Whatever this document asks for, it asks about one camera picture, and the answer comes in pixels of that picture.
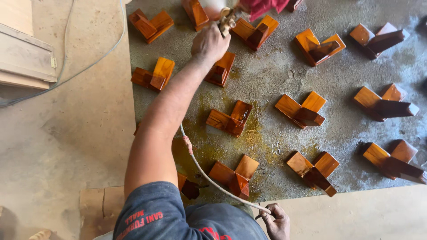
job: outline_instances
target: man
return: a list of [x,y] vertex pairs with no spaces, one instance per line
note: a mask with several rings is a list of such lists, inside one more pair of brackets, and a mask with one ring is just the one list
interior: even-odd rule
[[[125,205],[114,229],[114,240],[260,240],[267,239],[246,212],[228,204],[184,209],[171,146],[190,101],[213,64],[228,49],[211,23],[193,40],[192,58],[154,99],[141,121],[125,176]],[[290,223],[282,207],[268,205],[276,219],[263,212],[271,240],[288,240]]]

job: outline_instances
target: gray work surface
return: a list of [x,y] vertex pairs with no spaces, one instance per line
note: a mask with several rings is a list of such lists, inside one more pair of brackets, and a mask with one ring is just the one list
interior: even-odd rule
[[[175,25],[147,44],[128,21],[132,71],[136,67],[153,71],[161,56],[175,61],[176,74],[190,58],[192,39],[196,36],[180,1],[133,0],[127,5],[127,14],[137,8],[149,19],[166,10]],[[427,4],[423,0],[305,0],[294,13],[268,13],[280,25],[258,51],[233,37],[229,51],[236,54],[236,59],[225,87],[203,82],[184,119],[184,129],[204,171],[209,173],[217,160],[235,169],[242,154],[248,154],[260,162],[250,181],[251,202],[322,194],[307,187],[285,164],[293,151],[301,152],[309,161],[322,151],[335,157],[341,165],[328,180],[339,193],[412,184],[385,178],[358,151],[363,143],[375,142],[386,149],[392,140],[405,139],[419,150],[411,164],[420,167],[426,161],[427,90],[422,90],[421,85],[427,77],[427,30],[418,29],[425,9]],[[387,22],[404,28],[411,36],[376,60],[369,60],[347,39],[359,23],[377,32]],[[293,41],[307,28],[320,41],[338,33],[347,48],[311,67]],[[380,123],[351,101],[362,86],[379,93],[393,82],[408,92],[405,102],[420,108],[415,117],[391,118]],[[326,118],[321,127],[302,130],[274,107],[283,94],[302,103],[311,91],[327,100],[319,111]],[[139,122],[157,93],[135,84],[133,92]],[[240,138],[206,125],[211,109],[229,115],[237,100],[254,107]],[[196,167],[178,134],[172,149],[178,171],[191,181],[206,184],[195,176]],[[200,192],[196,200],[187,201],[184,197],[184,202],[231,201],[213,186]]]

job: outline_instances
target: concrete floor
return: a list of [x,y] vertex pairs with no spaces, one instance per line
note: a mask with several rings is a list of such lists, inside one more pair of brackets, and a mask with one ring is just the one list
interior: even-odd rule
[[[341,165],[328,179],[341,193],[411,184],[384,178],[357,151],[366,142],[386,148],[392,140],[405,139],[419,150],[413,164],[419,167],[426,162],[427,94],[420,86],[427,77],[427,37],[416,31],[426,7],[423,0],[413,0],[411,4],[399,0],[306,0],[295,13],[269,13],[280,25],[257,52],[232,38],[229,51],[237,56],[225,87],[202,83],[184,120],[184,129],[197,148],[194,152],[202,168],[209,172],[219,160],[235,169],[242,153],[259,161],[249,187],[252,202],[322,194],[308,188],[284,163],[293,151],[300,151],[309,161],[322,151],[334,156]],[[149,19],[165,9],[175,26],[146,44],[141,33],[128,23],[132,69],[153,70],[161,56],[176,62],[176,74],[190,58],[196,35],[187,14],[179,1],[133,0],[126,7],[127,14],[137,8],[144,9]],[[384,51],[377,60],[369,60],[345,38],[359,23],[376,32],[387,21],[406,29],[411,36]],[[307,28],[320,41],[337,33],[347,48],[319,66],[310,67],[293,41]],[[409,93],[405,101],[420,108],[417,116],[375,122],[351,102],[363,85],[379,92],[392,82]],[[139,121],[156,93],[135,84],[133,90]],[[301,130],[274,107],[284,93],[302,102],[312,90],[327,100],[319,112],[326,118],[321,127]],[[206,125],[211,109],[230,114],[237,100],[254,106],[240,138]],[[173,154],[178,170],[192,181],[200,181],[194,178],[196,167],[179,138],[173,143]],[[229,199],[217,190],[205,188],[198,199],[186,203],[223,201]]]

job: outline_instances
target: orange wood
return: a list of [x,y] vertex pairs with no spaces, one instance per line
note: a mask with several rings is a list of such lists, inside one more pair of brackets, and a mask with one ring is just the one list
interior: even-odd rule
[[250,158],[248,155],[243,154],[243,157],[240,160],[240,163],[237,166],[235,173],[240,174],[241,176],[243,176],[248,180],[251,180],[259,164],[260,164],[259,162]]

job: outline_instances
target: fingers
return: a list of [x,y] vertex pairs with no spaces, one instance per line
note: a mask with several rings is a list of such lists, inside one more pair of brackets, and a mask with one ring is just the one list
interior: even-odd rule
[[288,217],[288,215],[285,213],[285,210],[283,210],[283,208],[278,203],[268,204],[267,208],[271,211],[271,213],[274,213],[275,219]]

